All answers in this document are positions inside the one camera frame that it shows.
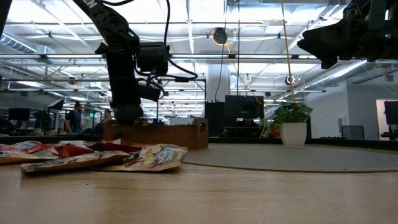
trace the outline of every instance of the pillar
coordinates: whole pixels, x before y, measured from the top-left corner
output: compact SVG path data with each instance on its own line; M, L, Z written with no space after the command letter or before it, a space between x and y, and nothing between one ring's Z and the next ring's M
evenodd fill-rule
M208 65L206 84L207 84L207 97L206 97L207 102L209 103L215 103L216 101L225 102L225 96L231 94L230 92L231 74L228 69L228 64Z

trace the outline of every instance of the potted plant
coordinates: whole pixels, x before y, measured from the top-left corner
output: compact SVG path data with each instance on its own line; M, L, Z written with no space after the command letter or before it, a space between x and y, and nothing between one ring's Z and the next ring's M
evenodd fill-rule
M278 129L285 146L304 146L307 138L307 119L312 109L304 103L281 103L271 119L274 123L266 131L266 136Z

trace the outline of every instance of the green leaves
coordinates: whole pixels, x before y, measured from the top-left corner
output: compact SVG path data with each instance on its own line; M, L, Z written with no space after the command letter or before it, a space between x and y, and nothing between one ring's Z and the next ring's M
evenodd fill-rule
M275 124L302 123L309 119L312 109L304 103L282 103L272 115Z

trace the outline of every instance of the computer monitor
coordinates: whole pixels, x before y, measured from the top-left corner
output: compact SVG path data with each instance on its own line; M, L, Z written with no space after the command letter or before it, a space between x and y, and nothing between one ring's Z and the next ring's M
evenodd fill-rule
M225 96L225 118L263 118L263 96Z
M387 124L398 124L398 101L385 101L384 107Z
M8 120L10 121L28 121L30 118L30 109L28 108L9 108Z

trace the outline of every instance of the wooden box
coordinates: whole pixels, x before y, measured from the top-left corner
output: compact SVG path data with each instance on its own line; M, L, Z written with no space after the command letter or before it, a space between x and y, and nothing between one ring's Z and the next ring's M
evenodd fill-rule
M123 139L128 144L175 144L188 149L208 147L207 119L195 118L192 125L104 126L104 140Z

